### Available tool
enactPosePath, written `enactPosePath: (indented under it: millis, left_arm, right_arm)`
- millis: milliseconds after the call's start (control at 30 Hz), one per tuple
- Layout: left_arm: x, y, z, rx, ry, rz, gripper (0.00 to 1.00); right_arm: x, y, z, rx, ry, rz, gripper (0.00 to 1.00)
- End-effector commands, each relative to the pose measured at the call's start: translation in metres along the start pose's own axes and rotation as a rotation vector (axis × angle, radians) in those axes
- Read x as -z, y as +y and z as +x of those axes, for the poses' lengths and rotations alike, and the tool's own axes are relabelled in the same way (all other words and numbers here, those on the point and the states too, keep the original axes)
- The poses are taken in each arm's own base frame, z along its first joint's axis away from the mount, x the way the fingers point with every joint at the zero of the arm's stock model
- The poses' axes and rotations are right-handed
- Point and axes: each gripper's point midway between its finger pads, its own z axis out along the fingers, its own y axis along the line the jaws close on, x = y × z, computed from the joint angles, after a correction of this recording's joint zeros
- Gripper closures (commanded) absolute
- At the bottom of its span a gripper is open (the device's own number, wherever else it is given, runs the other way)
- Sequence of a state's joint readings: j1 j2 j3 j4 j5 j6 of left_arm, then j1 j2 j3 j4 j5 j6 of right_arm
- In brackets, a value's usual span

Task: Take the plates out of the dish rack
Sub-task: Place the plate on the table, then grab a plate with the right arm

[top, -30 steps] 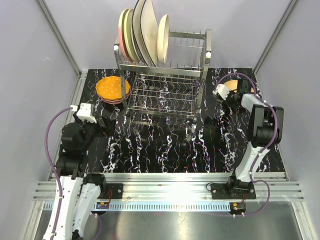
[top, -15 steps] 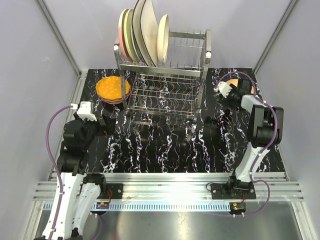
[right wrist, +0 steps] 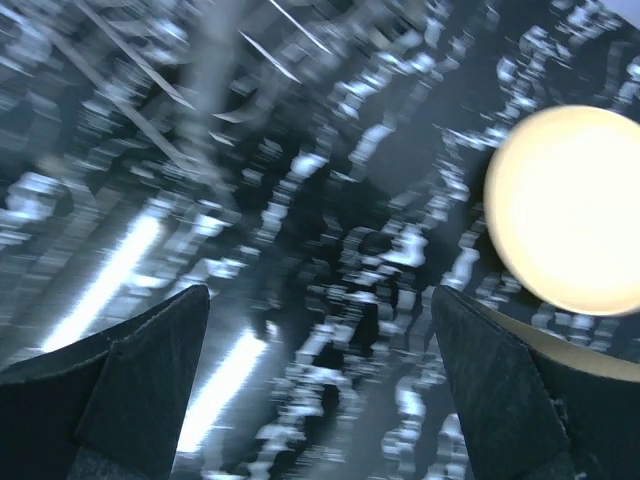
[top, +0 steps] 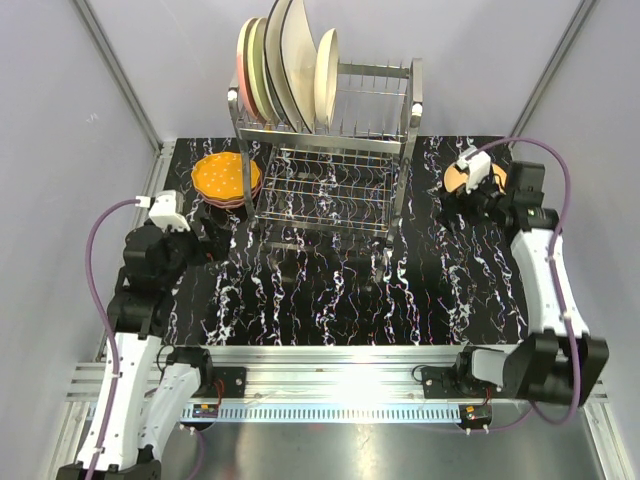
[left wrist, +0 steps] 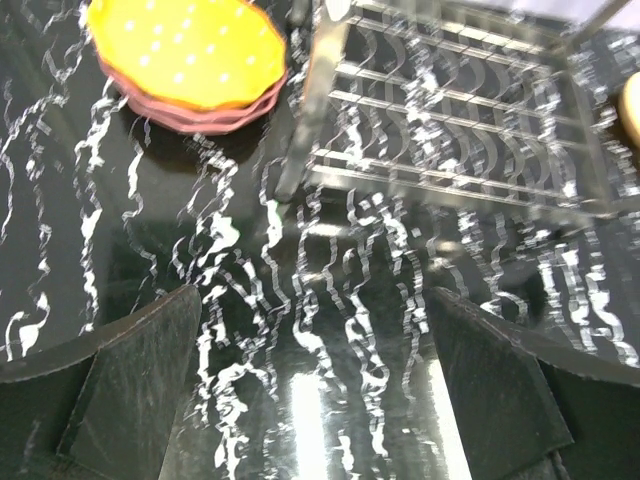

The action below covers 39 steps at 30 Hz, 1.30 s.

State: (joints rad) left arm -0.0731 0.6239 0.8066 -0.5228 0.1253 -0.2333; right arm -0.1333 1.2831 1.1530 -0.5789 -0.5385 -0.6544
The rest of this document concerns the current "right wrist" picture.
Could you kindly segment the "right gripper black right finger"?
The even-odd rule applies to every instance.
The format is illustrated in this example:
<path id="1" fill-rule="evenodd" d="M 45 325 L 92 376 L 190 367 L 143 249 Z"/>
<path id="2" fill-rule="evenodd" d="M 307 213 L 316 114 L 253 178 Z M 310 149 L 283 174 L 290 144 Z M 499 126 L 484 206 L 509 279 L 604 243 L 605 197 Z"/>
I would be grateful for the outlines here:
<path id="1" fill-rule="evenodd" d="M 638 364 L 448 286 L 431 313 L 475 478 L 638 478 Z"/>

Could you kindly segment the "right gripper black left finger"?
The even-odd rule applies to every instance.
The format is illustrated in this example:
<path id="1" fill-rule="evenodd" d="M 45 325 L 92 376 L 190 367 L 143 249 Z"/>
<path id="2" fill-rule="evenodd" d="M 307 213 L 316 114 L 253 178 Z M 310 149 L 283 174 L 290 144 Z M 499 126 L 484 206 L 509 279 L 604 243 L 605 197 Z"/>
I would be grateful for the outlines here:
<path id="1" fill-rule="evenodd" d="M 195 285 L 1 372 L 4 479 L 166 479 L 209 316 Z"/>

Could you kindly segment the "tan round plate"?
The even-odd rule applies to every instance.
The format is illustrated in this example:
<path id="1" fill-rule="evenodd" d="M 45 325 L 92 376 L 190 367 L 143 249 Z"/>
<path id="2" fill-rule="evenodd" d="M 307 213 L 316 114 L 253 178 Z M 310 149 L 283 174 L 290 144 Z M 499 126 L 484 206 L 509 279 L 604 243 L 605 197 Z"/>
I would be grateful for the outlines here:
<path id="1" fill-rule="evenodd" d="M 586 105 L 529 115 L 495 150 L 483 200 L 494 248 L 529 292 L 577 314 L 638 311 L 638 122 Z"/>

